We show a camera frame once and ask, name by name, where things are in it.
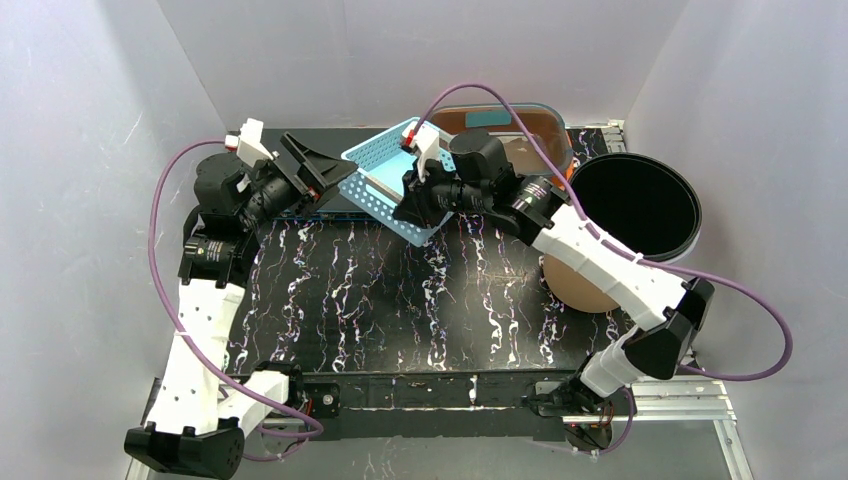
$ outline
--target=black marble table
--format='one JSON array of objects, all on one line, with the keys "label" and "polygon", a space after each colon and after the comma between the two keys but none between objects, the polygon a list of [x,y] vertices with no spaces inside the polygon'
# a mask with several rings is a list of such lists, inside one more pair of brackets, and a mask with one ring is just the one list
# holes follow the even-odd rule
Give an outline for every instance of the black marble table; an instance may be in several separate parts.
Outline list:
[{"label": "black marble table", "polygon": [[[579,161],[608,151],[600,129],[568,133]],[[454,216],[420,248],[363,214],[280,218],[261,232],[228,371],[264,360],[305,372],[576,369],[631,322],[564,306],[540,264],[477,216]]]}]

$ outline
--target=brown plastic container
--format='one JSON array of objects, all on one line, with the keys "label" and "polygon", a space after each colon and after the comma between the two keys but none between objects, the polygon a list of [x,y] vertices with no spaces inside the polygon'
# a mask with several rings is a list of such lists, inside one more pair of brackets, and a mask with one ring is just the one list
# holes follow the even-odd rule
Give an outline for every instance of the brown plastic container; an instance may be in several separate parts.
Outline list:
[{"label": "brown plastic container", "polygon": [[[573,151],[562,117],[551,107],[537,103],[513,104],[521,121],[533,134],[561,172],[571,164]],[[525,175],[553,175],[539,158],[509,112],[500,104],[458,105],[436,110],[430,122],[445,132],[456,135],[470,128],[485,128],[504,144],[506,156],[517,173]]]}]

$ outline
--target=light blue basket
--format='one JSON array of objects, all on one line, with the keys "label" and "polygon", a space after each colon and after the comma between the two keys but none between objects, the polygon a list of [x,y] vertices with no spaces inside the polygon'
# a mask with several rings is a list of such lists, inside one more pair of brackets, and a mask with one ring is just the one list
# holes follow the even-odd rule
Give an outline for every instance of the light blue basket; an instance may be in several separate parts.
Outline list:
[{"label": "light blue basket", "polygon": [[[392,212],[397,207],[395,198],[403,197],[403,175],[413,168],[415,161],[414,155],[401,149],[401,135],[407,125],[417,121],[418,117],[410,118],[342,153],[343,159],[356,163],[359,169],[339,183],[339,190],[342,196],[354,205],[371,214],[413,245],[420,247],[453,214],[448,213],[437,227],[430,229],[419,228],[392,218]],[[429,122],[427,125],[439,130]],[[450,138],[447,133],[441,130],[439,132],[442,138]],[[450,153],[443,148],[439,150],[445,170],[454,171],[456,167]],[[381,185],[393,194],[386,195],[375,185]]]}]

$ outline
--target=white cable connector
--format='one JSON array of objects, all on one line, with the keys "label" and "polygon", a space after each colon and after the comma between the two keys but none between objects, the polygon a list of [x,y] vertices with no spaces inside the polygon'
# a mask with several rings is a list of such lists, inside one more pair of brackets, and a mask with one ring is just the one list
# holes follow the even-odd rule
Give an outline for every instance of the white cable connector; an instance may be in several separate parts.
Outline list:
[{"label": "white cable connector", "polygon": [[[403,130],[401,141],[404,144],[406,143],[406,139],[409,138],[409,134],[415,128],[416,123],[410,123]],[[418,178],[421,180],[421,183],[424,183],[427,178],[427,171],[424,170],[424,164],[431,158],[433,160],[439,160],[439,131],[425,123],[421,125],[421,129],[418,130],[418,133],[415,134],[415,137],[412,138],[412,142],[408,146],[415,153],[415,168],[418,170]]]},{"label": "white cable connector", "polygon": [[224,146],[227,150],[235,150],[239,159],[251,167],[259,160],[270,160],[274,158],[271,152],[262,145],[263,122],[248,118],[239,129],[239,136],[227,135],[224,138]]}]

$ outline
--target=white wall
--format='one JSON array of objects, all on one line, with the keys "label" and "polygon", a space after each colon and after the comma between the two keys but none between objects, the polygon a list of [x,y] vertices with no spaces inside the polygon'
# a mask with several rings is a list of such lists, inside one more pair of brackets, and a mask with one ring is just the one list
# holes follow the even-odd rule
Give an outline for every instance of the white wall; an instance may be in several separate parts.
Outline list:
[{"label": "white wall", "polygon": [[[694,1],[626,125],[631,150],[689,178],[704,204],[691,263],[741,280],[789,317],[778,376],[730,386],[757,478],[845,478],[848,443],[848,5]],[[781,351],[739,296],[713,306],[698,350],[715,370]]]},{"label": "white wall", "polygon": [[623,118],[685,3],[160,0],[228,128],[392,125],[462,81],[568,122]]},{"label": "white wall", "polygon": [[[0,0],[3,478],[125,475],[172,331],[145,260],[153,187],[222,128],[154,0]],[[170,279],[193,203],[188,165],[175,174]]]}]

